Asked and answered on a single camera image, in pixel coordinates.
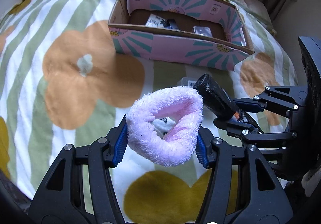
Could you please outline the black roll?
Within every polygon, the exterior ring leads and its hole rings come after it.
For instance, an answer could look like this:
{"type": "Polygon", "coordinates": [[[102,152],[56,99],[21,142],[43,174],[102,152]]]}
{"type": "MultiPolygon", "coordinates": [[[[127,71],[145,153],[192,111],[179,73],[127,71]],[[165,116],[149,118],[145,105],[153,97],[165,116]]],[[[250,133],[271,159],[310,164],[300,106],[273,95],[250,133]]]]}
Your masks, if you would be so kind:
{"type": "Polygon", "coordinates": [[[242,119],[243,114],[226,91],[209,74],[201,76],[194,89],[202,96],[203,104],[222,121],[242,119]]]}

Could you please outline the floral striped blanket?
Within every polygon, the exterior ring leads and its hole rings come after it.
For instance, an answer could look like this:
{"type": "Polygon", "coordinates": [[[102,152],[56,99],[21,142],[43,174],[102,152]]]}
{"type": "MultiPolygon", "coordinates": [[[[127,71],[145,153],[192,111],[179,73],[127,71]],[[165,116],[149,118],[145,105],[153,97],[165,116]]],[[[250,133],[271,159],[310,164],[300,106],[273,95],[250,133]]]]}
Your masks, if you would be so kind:
{"type": "MultiPolygon", "coordinates": [[[[266,86],[294,86],[293,64],[264,26],[238,8],[254,53],[231,71],[118,53],[108,27],[117,0],[23,0],[1,20],[1,171],[28,198],[68,143],[92,144],[117,127],[146,94],[209,74],[230,96],[252,98],[266,86]]],[[[264,133],[283,133],[288,119],[263,111],[243,117],[264,133]]],[[[203,104],[200,127],[228,144],[203,104]]],[[[125,223],[196,223],[211,175],[196,152],[164,167],[127,144],[109,170],[125,223]]],[[[32,221],[28,213],[23,223],[32,221]]]]}

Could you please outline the clear labelled plastic case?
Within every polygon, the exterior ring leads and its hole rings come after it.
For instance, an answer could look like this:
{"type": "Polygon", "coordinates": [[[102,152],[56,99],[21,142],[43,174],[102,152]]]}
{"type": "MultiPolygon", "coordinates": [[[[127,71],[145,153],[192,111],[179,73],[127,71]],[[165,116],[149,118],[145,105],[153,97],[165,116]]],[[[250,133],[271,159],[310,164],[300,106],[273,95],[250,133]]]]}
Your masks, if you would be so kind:
{"type": "Polygon", "coordinates": [[[188,86],[193,88],[196,82],[197,82],[197,79],[195,78],[183,77],[177,82],[176,86],[188,86]]]}

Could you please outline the pink fluffy scrunchie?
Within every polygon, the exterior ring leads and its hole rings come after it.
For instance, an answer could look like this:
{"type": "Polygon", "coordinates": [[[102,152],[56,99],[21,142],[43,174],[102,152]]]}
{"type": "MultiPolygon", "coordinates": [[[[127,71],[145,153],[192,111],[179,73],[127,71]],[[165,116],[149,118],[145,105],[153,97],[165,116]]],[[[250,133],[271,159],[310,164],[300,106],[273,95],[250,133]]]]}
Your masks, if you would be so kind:
{"type": "Polygon", "coordinates": [[[195,152],[202,111],[201,95],[188,86],[146,94],[126,114],[128,145],[155,164],[184,164],[195,152]]]}

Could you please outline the small blue box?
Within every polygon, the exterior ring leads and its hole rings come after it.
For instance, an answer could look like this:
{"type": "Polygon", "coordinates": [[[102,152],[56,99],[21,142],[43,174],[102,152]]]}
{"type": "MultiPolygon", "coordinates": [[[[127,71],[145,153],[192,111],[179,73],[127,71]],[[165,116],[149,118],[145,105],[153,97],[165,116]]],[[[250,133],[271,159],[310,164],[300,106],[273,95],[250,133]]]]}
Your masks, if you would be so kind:
{"type": "Polygon", "coordinates": [[[178,25],[174,19],[167,19],[165,23],[165,29],[178,30],[178,25]]]}

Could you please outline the white spotted cloth bundle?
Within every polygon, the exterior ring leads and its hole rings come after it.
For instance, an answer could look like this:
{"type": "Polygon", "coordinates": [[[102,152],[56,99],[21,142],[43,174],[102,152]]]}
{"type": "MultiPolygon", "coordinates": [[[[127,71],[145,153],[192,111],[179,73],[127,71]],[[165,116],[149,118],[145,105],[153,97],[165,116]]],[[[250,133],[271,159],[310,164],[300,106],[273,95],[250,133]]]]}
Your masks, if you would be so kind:
{"type": "Polygon", "coordinates": [[[168,133],[168,131],[176,125],[176,122],[172,120],[170,117],[164,117],[160,119],[155,119],[151,122],[151,124],[154,126],[157,135],[163,138],[168,133]]]}

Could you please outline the pink patterned cardboard box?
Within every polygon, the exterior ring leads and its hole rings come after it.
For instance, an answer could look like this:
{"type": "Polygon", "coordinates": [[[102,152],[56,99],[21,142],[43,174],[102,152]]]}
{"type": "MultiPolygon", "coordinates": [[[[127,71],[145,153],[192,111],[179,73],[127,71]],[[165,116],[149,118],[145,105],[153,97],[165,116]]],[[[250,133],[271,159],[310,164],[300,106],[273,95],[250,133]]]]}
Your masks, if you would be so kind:
{"type": "Polygon", "coordinates": [[[239,10],[224,0],[117,0],[108,27],[118,53],[231,71],[254,53],[239,10]],[[147,27],[155,14],[178,30],[147,27]],[[209,27],[212,38],[193,33],[209,27]]]}

